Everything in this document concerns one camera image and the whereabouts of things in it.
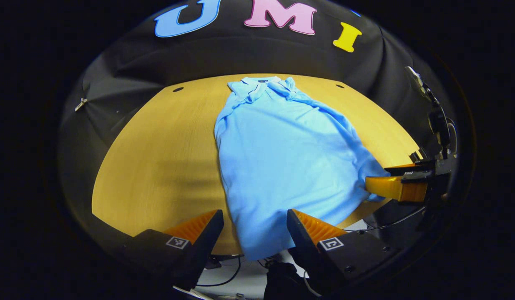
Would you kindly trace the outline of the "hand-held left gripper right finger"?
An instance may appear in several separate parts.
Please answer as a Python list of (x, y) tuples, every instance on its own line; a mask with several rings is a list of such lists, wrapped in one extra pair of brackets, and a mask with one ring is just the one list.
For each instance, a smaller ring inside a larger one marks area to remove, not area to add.
[(371, 276), (399, 253), (366, 230), (347, 232), (296, 209), (287, 211), (286, 227), (320, 294), (369, 285)]

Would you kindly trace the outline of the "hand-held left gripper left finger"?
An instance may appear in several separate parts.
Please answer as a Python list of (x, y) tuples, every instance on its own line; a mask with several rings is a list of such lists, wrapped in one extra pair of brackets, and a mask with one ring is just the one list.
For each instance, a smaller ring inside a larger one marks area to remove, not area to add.
[(127, 239), (126, 263), (153, 280), (190, 291), (223, 228), (223, 211), (212, 210), (164, 231), (147, 229)]

